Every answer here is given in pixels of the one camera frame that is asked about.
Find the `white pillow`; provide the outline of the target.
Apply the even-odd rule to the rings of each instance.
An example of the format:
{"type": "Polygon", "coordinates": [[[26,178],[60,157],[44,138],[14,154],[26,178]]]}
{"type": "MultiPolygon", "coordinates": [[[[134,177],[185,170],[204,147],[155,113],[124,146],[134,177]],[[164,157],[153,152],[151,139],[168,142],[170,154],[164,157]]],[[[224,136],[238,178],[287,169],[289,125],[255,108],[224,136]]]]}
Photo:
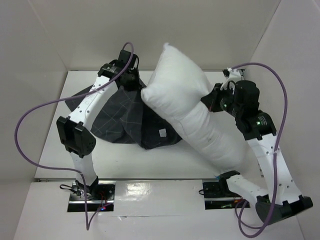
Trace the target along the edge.
{"type": "Polygon", "coordinates": [[[165,43],[141,99],[220,171],[241,171],[247,144],[226,112],[210,112],[201,98],[213,90],[202,69],[165,43]]]}

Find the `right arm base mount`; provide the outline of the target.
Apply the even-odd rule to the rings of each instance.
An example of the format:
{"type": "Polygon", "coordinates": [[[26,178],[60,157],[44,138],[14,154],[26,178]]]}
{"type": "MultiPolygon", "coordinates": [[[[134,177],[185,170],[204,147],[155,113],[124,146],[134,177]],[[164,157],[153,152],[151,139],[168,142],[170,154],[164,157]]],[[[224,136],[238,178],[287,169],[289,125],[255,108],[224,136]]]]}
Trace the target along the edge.
{"type": "Polygon", "coordinates": [[[206,210],[234,209],[238,204],[241,208],[243,199],[240,195],[225,190],[218,181],[205,181],[198,193],[204,198],[206,210]]]}

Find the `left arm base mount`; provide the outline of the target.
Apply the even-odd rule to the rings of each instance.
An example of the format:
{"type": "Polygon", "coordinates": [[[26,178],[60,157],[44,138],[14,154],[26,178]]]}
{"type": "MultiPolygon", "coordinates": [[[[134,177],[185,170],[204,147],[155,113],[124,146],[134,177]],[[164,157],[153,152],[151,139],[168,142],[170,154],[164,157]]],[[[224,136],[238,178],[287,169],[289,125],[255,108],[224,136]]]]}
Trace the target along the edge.
{"type": "MultiPolygon", "coordinates": [[[[61,184],[61,190],[69,191],[68,213],[85,212],[85,194],[75,182],[71,185],[61,184]]],[[[114,181],[100,181],[97,190],[87,194],[87,211],[113,212],[115,200],[116,183],[114,181]]]]}

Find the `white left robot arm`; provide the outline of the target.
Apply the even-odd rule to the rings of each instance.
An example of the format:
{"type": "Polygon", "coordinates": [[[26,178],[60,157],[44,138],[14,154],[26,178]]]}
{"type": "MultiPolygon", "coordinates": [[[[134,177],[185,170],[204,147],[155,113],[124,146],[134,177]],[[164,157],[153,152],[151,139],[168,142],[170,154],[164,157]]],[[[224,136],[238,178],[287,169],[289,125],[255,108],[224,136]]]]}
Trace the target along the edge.
{"type": "Polygon", "coordinates": [[[94,170],[92,152],[96,138],[91,133],[93,123],[106,104],[113,85],[135,90],[140,85],[139,57],[122,49],[117,59],[104,64],[88,94],[67,117],[60,116],[57,130],[60,142],[69,152],[74,168],[79,171],[76,185],[88,200],[99,195],[99,178],[94,170]]]}

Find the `dark grey checked pillowcase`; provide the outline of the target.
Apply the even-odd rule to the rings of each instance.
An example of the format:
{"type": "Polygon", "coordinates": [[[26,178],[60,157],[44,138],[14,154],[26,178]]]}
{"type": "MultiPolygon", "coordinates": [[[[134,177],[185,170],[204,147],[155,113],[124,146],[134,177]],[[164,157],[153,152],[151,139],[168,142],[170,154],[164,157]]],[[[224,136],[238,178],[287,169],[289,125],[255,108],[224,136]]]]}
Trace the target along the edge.
{"type": "Polygon", "coordinates": [[[141,91],[121,86],[95,118],[91,133],[114,144],[138,144],[151,150],[175,145],[182,140],[174,128],[141,99],[141,91]]]}

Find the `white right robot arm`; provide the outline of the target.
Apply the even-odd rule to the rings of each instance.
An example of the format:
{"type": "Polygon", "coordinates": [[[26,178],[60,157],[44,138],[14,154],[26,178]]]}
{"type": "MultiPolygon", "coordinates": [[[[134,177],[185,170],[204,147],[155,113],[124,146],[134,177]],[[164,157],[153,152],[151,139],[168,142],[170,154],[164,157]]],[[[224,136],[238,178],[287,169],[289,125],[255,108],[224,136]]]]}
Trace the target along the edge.
{"type": "Polygon", "coordinates": [[[201,98],[209,111],[225,111],[235,119],[237,129],[253,150],[267,188],[261,188],[231,170],[219,176],[218,190],[223,196],[235,193],[255,208],[262,222],[268,225],[295,216],[313,207],[312,199],[296,186],[286,165],[272,118],[259,109],[260,91],[249,80],[231,81],[234,85],[214,85],[201,98]]]}

